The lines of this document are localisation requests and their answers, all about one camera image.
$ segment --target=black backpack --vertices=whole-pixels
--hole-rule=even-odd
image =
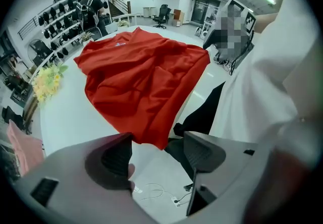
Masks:
[[[84,29],[84,25],[87,27],[97,26],[99,19],[94,9],[92,8],[93,0],[88,0],[86,4],[76,4],[76,12],[78,19],[81,21],[81,27]]]

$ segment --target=black chair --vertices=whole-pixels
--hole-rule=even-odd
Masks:
[[[163,28],[166,29],[165,26],[162,26],[162,23],[166,23],[167,17],[169,17],[171,9],[165,7],[165,5],[162,5],[159,10],[159,16],[155,17],[153,20],[158,22],[158,25],[155,25],[156,28]]]

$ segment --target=pink cloth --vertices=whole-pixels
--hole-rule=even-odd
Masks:
[[[44,161],[42,141],[23,133],[11,120],[7,135],[18,157],[21,176]]]

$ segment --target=yellow flowers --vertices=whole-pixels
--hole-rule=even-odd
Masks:
[[[40,68],[37,76],[32,81],[32,87],[39,102],[46,102],[59,89],[62,72],[67,66],[52,64],[48,68]]]

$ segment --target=power strip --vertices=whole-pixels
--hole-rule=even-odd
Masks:
[[[175,196],[174,196],[174,197],[172,197],[172,198],[171,198],[171,200],[172,200],[173,204],[175,205],[175,207],[179,207],[179,206],[181,206],[181,204],[180,204],[179,202],[175,202],[175,201],[177,201],[177,200],[178,200]]]

